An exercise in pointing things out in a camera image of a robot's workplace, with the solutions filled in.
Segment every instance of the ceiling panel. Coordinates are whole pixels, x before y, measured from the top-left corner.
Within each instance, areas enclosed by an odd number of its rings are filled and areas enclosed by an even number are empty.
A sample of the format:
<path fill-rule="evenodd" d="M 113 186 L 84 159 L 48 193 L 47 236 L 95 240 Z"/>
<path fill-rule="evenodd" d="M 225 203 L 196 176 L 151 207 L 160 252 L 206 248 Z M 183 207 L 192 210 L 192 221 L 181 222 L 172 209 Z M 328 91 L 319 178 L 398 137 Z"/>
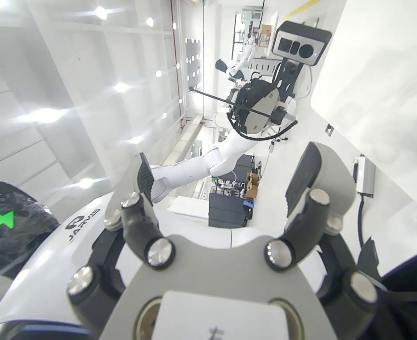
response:
<path fill-rule="evenodd" d="M 40 141 L 0 161 L 0 180 L 20 186 L 55 160 L 47 144 Z"/>
<path fill-rule="evenodd" d="M 167 157 L 184 113 L 172 3 L 173 16 L 171 0 L 12 0 L 0 10 L 0 180 L 65 215 L 111 191 L 140 150 L 152 164 Z M 41 108 L 62 116 L 19 122 Z M 82 190 L 83 177 L 97 183 Z"/>

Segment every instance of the white robot body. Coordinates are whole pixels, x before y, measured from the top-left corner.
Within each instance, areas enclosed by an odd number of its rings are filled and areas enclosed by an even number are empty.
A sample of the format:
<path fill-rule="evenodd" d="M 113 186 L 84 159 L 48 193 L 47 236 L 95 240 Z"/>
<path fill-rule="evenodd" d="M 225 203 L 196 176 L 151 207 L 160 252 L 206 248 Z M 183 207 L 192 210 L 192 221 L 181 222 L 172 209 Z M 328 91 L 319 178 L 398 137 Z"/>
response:
<path fill-rule="evenodd" d="M 92 244 L 104 230 L 103 215 L 112 194 L 77 211 L 39 246 L 0 302 L 0 323 L 27 319 L 80 324 L 66 287 L 72 275 L 87 264 Z M 209 248 L 234 248 L 266 234 L 251 227 L 230 230 L 196 225 L 173 217 L 172 212 L 157 205 L 154 211 L 163 235 L 183 235 Z M 125 244 L 116 264 L 125 285 L 141 265 Z"/>

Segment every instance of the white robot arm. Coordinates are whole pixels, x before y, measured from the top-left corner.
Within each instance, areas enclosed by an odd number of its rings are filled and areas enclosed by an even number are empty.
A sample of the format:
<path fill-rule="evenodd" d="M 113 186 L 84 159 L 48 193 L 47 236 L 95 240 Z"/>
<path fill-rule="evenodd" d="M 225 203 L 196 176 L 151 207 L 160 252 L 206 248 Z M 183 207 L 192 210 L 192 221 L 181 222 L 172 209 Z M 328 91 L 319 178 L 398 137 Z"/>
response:
<path fill-rule="evenodd" d="M 257 50 L 257 47 L 254 43 L 255 40 L 255 36 L 251 36 L 248 39 L 245 44 L 245 52 L 243 53 L 240 62 L 236 63 L 234 66 L 229 67 L 228 71 L 226 71 L 230 76 L 234 76 L 241 68 L 249 66 Z"/>
<path fill-rule="evenodd" d="M 174 188 L 184 186 L 206 176 L 220 176 L 232 171 L 242 154 L 252 149 L 257 141 L 241 137 L 232 130 L 226 140 L 213 144 L 203 157 L 194 157 L 173 166 L 152 168 L 154 184 L 152 201 L 160 202 Z"/>

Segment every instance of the floor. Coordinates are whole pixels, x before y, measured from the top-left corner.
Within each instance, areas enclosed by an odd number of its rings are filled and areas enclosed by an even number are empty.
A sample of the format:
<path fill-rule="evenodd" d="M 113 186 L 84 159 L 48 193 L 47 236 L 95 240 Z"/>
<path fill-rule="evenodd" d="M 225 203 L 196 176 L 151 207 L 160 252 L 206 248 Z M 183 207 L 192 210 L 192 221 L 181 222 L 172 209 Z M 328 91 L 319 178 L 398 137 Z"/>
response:
<path fill-rule="evenodd" d="M 265 13 L 263 21 L 276 11 L 279 11 L 279 20 L 299 7 L 280 1 L 289 0 L 265 0 Z M 309 0 L 301 0 L 304 5 Z M 321 0 L 309 8 L 295 14 L 290 20 L 295 22 L 315 21 L 319 18 L 318 27 L 335 32 L 346 0 Z M 333 148 L 338 153 L 343 163 L 353 171 L 353 159 L 359 152 L 336 130 L 331 136 L 325 133 L 327 121 L 322 119 L 311 107 L 311 92 L 316 86 L 320 69 L 323 66 L 323 58 L 312 68 L 305 66 L 297 80 L 295 87 L 297 109 L 296 125 L 285 136 L 288 141 L 281 141 L 275 145 L 273 152 L 268 157 L 268 142 L 259 143 L 249 153 L 254 153 L 258 160 L 268 162 L 264 169 L 264 175 L 259 186 L 259 192 L 255 203 L 254 217 L 250 226 L 268 231 L 270 234 L 282 232 L 286 223 L 287 204 L 285 191 L 291 176 L 298 164 L 301 154 L 309 141 L 317 141 Z M 375 177 L 375 193 L 373 199 L 366 199 L 364 206 L 363 233 L 367 239 L 374 230 L 378 230 L 397 211 L 411 202 L 407 196 L 393 181 L 383 172 L 377 170 Z M 342 235 L 349 246 L 352 255 L 357 259 L 360 251 L 357 233 L 357 213 L 359 196 L 346 213 Z"/>

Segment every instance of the humanoid robot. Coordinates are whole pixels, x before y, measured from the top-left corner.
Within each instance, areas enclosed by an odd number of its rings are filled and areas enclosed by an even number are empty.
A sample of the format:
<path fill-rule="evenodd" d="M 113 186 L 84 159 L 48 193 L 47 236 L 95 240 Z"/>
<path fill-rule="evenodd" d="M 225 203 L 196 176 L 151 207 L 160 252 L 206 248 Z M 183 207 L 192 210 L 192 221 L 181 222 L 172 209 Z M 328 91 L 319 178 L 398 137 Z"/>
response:
<path fill-rule="evenodd" d="M 256 36 L 249 35 L 249 38 L 245 44 L 245 50 L 241 56 L 239 62 L 231 61 L 227 65 L 221 58 L 216 61 L 215 68 L 223 73 L 226 73 L 229 78 L 233 79 L 246 79 L 244 73 L 241 71 L 242 68 L 247 68 L 251 63 L 254 55 L 256 54 Z"/>

